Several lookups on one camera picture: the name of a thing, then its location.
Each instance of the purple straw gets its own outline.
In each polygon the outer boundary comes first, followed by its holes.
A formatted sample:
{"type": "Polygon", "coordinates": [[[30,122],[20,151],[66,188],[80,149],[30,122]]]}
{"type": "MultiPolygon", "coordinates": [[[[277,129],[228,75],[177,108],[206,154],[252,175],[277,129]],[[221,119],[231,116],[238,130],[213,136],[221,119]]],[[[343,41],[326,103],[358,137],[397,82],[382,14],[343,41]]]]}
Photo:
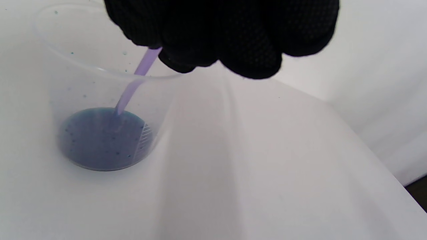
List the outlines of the purple straw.
{"type": "MultiPolygon", "coordinates": [[[[139,66],[135,70],[135,75],[145,76],[145,74],[147,74],[150,67],[153,65],[160,51],[161,51],[161,47],[158,49],[149,48],[145,52],[144,57],[141,60],[141,63],[139,63],[139,66]]],[[[122,96],[119,99],[119,102],[116,105],[115,113],[117,115],[122,114],[122,112],[125,110],[125,107],[128,105],[129,101],[131,100],[133,94],[138,89],[139,85],[143,83],[144,83],[144,80],[137,79],[127,85],[125,91],[122,93],[122,96]]]]}

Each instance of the gloved hand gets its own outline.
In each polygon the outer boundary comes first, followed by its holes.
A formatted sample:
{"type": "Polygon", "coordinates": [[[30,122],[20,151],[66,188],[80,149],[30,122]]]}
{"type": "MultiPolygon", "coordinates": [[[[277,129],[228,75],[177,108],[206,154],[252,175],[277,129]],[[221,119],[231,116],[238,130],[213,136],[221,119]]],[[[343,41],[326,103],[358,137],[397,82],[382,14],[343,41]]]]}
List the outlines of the gloved hand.
{"type": "Polygon", "coordinates": [[[163,47],[181,73],[220,60],[252,79],[274,75],[281,54],[307,56],[332,38],[339,0],[105,0],[108,15],[136,45],[163,47]]]}

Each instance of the measuring cup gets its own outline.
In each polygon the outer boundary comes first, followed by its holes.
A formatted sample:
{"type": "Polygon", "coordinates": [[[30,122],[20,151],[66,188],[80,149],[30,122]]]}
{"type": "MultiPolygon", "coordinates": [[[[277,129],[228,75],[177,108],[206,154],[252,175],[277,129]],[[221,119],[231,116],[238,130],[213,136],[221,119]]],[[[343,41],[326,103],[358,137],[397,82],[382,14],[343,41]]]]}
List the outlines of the measuring cup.
{"type": "Polygon", "coordinates": [[[58,146],[75,164],[119,170],[155,146],[181,74],[158,59],[147,76],[133,75],[146,47],[134,45],[97,4],[58,4],[40,10],[34,29],[50,85],[58,146]],[[126,86],[143,81],[126,107],[114,107],[126,86]]]}

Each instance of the blue liquid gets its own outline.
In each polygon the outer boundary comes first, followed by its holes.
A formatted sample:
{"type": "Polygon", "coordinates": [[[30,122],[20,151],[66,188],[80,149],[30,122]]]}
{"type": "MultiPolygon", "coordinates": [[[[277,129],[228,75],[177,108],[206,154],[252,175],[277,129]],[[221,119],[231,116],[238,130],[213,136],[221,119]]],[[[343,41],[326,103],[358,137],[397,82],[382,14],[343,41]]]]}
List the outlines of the blue liquid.
{"type": "Polygon", "coordinates": [[[58,144],[62,153],[75,164],[96,171],[114,171],[130,167],[144,159],[153,136],[138,116],[114,108],[90,108],[65,120],[58,144]]]}

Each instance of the fingers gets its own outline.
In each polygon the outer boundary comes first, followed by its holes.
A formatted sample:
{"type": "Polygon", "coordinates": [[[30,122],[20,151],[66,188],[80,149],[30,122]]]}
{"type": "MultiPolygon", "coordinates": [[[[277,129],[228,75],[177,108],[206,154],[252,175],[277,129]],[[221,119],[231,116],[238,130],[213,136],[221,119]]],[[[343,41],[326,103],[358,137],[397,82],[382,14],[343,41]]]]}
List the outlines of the fingers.
{"type": "Polygon", "coordinates": [[[219,0],[214,22],[216,51],[233,72],[252,79],[274,75],[281,53],[261,22],[256,0],[219,0]]]}
{"type": "Polygon", "coordinates": [[[163,26],[162,44],[175,62],[205,67],[217,60],[210,4],[208,0],[184,0],[172,6],[163,26]]]}
{"type": "Polygon", "coordinates": [[[162,51],[159,54],[159,59],[162,61],[166,66],[168,66],[170,69],[179,72],[179,73],[189,73],[194,70],[194,65],[185,65],[180,62],[176,62],[169,57],[167,52],[162,49],[162,51]]]}
{"type": "Polygon", "coordinates": [[[332,38],[339,0],[262,0],[260,6],[278,50],[306,56],[322,50],[332,38]]]}
{"type": "Polygon", "coordinates": [[[136,45],[159,47],[170,0],[105,0],[111,20],[136,45]]]}

